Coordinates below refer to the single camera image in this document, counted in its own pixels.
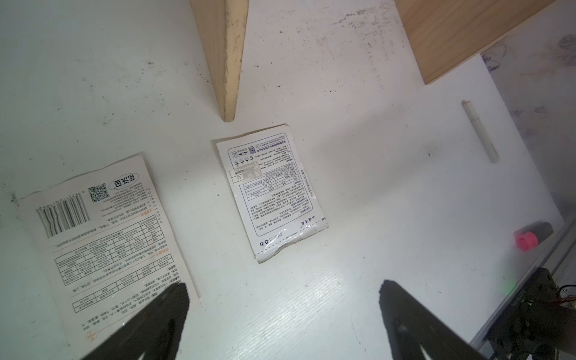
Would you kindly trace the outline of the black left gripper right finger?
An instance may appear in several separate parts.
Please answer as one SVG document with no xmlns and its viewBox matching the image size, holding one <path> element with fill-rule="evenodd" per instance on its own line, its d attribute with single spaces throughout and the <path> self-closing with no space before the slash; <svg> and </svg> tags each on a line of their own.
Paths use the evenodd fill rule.
<svg viewBox="0 0 576 360">
<path fill-rule="evenodd" d="M 481 359 L 402 286 L 385 280 L 379 306 L 393 359 Z"/>
</svg>

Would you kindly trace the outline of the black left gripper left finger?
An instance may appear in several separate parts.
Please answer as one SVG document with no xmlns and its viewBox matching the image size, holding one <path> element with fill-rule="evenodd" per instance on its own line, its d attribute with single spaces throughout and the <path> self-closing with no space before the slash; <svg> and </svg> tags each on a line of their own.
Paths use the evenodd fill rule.
<svg viewBox="0 0 576 360">
<path fill-rule="evenodd" d="M 169 285 L 86 359 L 174 359 L 190 306 L 184 283 Z"/>
</svg>

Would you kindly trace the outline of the white barcode seed bag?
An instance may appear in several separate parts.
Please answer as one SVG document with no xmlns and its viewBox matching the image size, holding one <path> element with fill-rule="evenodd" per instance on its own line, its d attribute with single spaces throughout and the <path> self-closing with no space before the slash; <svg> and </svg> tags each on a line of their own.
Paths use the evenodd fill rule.
<svg viewBox="0 0 576 360">
<path fill-rule="evenodd" d="M 19 204 L 75 359 L 166 287 L 201 302 L 143 157 L 33 193 Z"/>
</svg>

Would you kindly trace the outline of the small white seed bag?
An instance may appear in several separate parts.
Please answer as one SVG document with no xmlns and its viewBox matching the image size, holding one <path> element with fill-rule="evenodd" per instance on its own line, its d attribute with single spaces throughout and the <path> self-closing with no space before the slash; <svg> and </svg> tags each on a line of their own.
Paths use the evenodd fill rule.
<svg viewBox="0 0 576 360">
<path fill-rule="evenodd" d="M 286 124 L 217 143 L 258 263 L 328 228 Z"/>
</svg>

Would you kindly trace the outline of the wooden two-tier shelf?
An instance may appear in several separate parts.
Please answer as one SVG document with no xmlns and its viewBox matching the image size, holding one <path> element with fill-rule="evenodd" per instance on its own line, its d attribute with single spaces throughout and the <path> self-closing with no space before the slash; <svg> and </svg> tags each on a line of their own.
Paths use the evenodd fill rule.
<svg viewBox="0 0 576 360">
<path fill-rule="evenodd" d="M 396 1 L 425 84 L 430 84 L 537 15 L 550 0 Z M 223 121 L 236 115 L 248 1 L 191 1 Z"/>
</svg>

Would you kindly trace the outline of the pink black highlighter marker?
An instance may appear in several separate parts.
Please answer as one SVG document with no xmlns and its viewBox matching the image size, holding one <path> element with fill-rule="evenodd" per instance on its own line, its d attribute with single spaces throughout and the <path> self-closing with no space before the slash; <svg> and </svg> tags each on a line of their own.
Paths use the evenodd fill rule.
<svg viewBox="0 0 576 360">
<path fill-rule="evenodd" d="M 544 221 L 531 223 L 514 233 L 514 241 L 521 251 L 528 252 L 536 248 L 554 233 L 552 224 Z"/>
</svg>

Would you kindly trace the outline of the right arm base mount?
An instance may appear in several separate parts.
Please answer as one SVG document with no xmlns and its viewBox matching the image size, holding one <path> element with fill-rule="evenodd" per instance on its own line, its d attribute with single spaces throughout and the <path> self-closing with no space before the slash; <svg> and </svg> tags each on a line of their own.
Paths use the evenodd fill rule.
<svg viewBox="0 0 576 360">
<path fill-rule="evenodd" d="M 487 333 L 493 359 L 575 355 L 575 285 L 557 286 L 537 268 Z"/>
</svg>

